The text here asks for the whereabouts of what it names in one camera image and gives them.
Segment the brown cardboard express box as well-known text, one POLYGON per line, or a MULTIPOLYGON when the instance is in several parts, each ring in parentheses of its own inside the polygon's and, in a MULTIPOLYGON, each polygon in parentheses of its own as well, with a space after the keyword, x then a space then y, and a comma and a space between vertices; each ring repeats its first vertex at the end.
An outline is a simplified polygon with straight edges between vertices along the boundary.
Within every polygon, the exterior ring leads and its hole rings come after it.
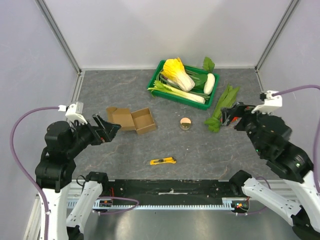
POLYGON ((121 125, 121 131, 135 131, 142 135, 157 128, 148 107, 131 112, 129 108, 111 106, 106 108, 106 114, 109 122, 121 125))

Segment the round mirrored lid jar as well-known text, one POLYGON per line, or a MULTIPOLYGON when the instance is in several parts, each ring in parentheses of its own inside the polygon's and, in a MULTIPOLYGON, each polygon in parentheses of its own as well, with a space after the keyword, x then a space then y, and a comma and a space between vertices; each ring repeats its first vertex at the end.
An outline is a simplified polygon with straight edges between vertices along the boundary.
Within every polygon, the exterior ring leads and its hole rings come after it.
POLYGON ((190 129, 192 125, 192 121, 190 118, 188 117, 183 117, 181 120, 180 120, 180 128, 184 131, 187 131, 190 129))

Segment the yellow utility knife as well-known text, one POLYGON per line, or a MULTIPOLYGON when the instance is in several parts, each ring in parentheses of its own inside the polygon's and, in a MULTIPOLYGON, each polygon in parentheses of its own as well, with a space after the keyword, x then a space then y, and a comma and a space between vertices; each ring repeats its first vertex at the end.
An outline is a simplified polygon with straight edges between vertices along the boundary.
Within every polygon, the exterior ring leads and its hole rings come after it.
POLYGON ((165 157, 159 159, 153 159, 149 162, 151 166, 160 165, 160 164, 176 164, 177 161, 174 157, 165 157))

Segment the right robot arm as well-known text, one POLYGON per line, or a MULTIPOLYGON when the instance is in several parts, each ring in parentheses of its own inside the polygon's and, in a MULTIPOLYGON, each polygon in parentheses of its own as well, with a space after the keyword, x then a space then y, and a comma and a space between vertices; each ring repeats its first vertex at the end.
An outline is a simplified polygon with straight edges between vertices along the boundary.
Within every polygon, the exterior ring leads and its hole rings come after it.
POLYGON ((263 114, 253 105, 236 103, 221 108, 221 123, 228 126, 234 118, 240 121, 237 131, 244 131, 260 159, 293 190, 293 202, 261 185, 249 173, 240 170, 229 180, 229 191, 235 197, 251 197, 278 214, 301 240, 320 238, 320 193, 314 181, 314 164, 307 153, 292 144, 292 129, 281 117, 263 114))

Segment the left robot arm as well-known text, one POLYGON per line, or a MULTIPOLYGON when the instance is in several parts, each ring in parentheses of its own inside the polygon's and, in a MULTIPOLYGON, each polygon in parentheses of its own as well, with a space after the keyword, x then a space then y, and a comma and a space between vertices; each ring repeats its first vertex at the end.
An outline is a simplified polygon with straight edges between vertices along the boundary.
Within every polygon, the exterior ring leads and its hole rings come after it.
POLYGON ((82 240, 84 228, 98 197, 110 191, 108 175, 90 172, 76 206, 67 214, 68 193, 71 188, 75 157, 87 146, 111 142, 121 125, 103 120, 94 114, 96 126, 90 123, 71 127, 67 121, 56 121, 47 127, 40 162, 35 169, 41 196, 42 240, 82 240))

